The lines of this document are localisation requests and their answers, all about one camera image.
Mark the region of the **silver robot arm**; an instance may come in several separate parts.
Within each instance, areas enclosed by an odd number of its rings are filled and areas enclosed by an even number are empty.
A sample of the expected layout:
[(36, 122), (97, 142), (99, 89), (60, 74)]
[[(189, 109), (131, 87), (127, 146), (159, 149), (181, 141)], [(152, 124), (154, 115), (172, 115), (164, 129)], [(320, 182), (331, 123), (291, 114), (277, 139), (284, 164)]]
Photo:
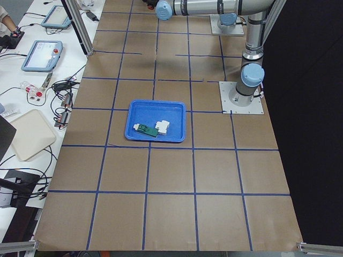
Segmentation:
[(246, 25), (246, 21), (236, 13), (226, 13), (219, 15), (218, 24), (219, 26)]
[(263, 41), (267, 18), (274, 1), (144, 1), (150, 10), (156, 12), (160, 20), (168, 20), (173, 15), (218, 14), (223, 25), (224, 17), (234, 14), (247, 16), (247, 37), (242, 52), (241, 73), (234, 89), (229, 93), (230, 101), (241, 107), (250, 105), (254, 92), (264, 79), (262, 68)]

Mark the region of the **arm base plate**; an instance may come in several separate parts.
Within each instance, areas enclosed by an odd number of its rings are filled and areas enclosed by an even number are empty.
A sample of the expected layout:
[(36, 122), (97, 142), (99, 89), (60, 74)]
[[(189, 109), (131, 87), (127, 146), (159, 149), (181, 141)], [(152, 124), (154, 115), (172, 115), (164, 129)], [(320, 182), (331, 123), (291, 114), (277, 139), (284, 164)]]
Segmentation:
[(243, 96), (236, 90), (236, 82), (219, 81), (222, 112), (224, 114), (263, 115), (260, 91), (257, 88), (250, 96)]
[(236, 22), (231, 25), (225, 25), (220, 20), (219, 14), (210, 15), (211, 33), (213, 35), (226, 35), (226, 36), (243, 36), (242, 21), (236, 17)]

